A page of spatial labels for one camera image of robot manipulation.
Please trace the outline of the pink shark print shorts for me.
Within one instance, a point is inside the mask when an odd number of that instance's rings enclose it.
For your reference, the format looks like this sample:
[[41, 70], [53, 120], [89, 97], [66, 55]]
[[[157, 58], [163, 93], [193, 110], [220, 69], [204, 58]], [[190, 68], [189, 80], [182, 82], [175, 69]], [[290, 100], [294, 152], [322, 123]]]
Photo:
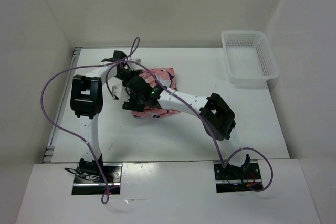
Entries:
[[[161, 84], [167, 88], [177, 90], [175, 82], [175, 72], [173, 68], [154, 68], [150, 71], [156, 76]], [[156, 85], [154, 78], [145, 70], [142, 70], [140, 77], [151, 87]], [[177, 110], [165, 110], [158, 108], [145, 107], [143, 112], [132, 111], [135, 118], [162, 118], [178, 114]]]

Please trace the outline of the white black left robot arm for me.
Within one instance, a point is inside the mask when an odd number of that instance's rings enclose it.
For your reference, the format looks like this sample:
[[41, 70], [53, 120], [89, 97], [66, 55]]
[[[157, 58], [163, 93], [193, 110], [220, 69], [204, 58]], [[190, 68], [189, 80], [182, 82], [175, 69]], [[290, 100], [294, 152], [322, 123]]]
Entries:
[[88, 148], [80, 158], [78, 173], [93, 182], [101, 181], [105, 176], [98, 134], [98, 118], [103, 108], [103, 86], [111, 78], [125, 82], [140, 73], [126, 63], [131, 56], [115, 51], [111, 58], [102, 60], [92, 71], [76, 74], [72, 79], [70, 108], [79, 120], [80, 139]]

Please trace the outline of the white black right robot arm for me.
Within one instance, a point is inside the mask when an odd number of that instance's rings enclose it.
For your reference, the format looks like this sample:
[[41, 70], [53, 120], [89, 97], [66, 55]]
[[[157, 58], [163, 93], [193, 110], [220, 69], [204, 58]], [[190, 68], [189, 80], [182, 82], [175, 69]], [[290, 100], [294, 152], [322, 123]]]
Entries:
[[235, 178], [243, 178], [248, 173], [249, 155], [238, 155], [242, 147], [235, 130], [235, 113], [219, 94], [190, 95], [167, 88], [157, 80], [155, 86], [151, 86], [141, 76], [123, 80], [122, 84], [129, 91], [124, 109], [141, 113], [146, 110], [178, 111], [196, 116], [205, 132], [214, 139], [222, 166]]

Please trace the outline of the white plastic laundry basket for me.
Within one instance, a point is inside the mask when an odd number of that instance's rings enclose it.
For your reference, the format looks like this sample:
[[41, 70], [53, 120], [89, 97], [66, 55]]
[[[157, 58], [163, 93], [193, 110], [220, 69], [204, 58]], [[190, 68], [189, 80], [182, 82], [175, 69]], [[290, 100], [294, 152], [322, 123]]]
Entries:
[[231, 30], [222, 32], [221, 39], [231, 82], [266, 82], [279, 76], [272, 48], [264, 33]]

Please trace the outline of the aluminium table frame rail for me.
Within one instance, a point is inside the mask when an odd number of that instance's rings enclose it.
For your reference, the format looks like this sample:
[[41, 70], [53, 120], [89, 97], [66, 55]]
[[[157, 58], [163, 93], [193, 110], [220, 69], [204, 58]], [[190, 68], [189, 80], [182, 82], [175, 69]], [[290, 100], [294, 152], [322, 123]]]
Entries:
[[[69, 68], [75, 67], [75, 65], [78, 62], [78, 58], [79, 58], [81, 50], [82, 50], [82, 47], [74, 48]], [[66, 107], [66, 101], [67, 101], [69, 90], [70, 90], [70, 87], [69, 87], [70, 82], [71, 82], [70, 79], [73, 77], [73, 75], [74, 75], [74, 70], [69, 70], [69, 71], [67, 70], [66, 72], [61, 73], [55, 79], [50, 81], [48, 86], [46, 86], [45, 88], [44, 94], [46, 94], [47, 91], [51, 91], [51, 84], [55, 84], [57, 80], [61, 80], [63, 84], [60, 97], [57, 100], [58, 101], [57, 110], [55, 112], [55, 115], [52, 118], [50, 118], [50, 120], [55, 124], [60, 124], [60, 120], [63, 117], [63, 113]], [[44, 156], [42, 159], [42, 163], [47, 163], [47, 164], [51, 163], [52, 156], [53, 156], [54, 149], [55, 149], [56, 142], [57, 142], [57, 134], [59, 130], [59, 128], [57, 128], [55, 125], [51, 124], [51, 126], [52, 128], [51, 128], [51, 132], [49, 135], [49, 140], [46, 145], [46, 149], [44, 151]]]

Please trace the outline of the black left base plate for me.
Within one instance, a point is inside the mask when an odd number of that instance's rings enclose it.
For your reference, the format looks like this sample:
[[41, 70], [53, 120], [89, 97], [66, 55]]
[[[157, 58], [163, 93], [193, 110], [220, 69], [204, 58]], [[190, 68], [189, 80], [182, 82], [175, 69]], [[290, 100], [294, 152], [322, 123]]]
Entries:
[[[100, 175], [93, 175], [87, 172], [80, 172], [79, 166], [76, 169], [67, 169], [74, 174], [72, 195], [102, 195], [106, 191], [106, 184]], [[119, 195], [121, 191], [122, 164], [105, 164], [103, 172], [106, 176], [110, 195]]]

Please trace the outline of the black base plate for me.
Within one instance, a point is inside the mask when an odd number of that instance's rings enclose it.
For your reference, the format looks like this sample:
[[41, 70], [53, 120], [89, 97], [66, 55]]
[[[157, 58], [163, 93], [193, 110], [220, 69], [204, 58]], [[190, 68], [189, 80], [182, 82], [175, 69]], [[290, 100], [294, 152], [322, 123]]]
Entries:
[[[102, 195], [106, 191], [106, 184], [100, 175], [93, 175], [87, 172], [80, 172], [79, 166], [76, 169], [67, 169], [74, 174], [72, 195]], [[122, 164], [105, 164], [103, 172], [106, 176], [110, 195], [119, 195], [121, 191]]]
[[245, 175], [234, 175], [228, 168], [223, 168], [221, 163], [214, 163], [215, 184], [217, 193], [233, 193], [263, 189], [263, 182], [259, 165], [250, 163]]

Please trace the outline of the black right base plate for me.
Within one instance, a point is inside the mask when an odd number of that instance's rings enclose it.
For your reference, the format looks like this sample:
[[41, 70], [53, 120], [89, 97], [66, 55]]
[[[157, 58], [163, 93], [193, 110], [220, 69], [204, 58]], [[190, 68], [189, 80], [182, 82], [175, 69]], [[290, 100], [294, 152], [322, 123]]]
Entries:
[[234, 175], [228, 168], [223, 168], [221, 163], [214, 163], [215, 184], [217, 193], [233, 193], [263, 189], [263, 182], [259, 165], [250, 163], [245, 175]]

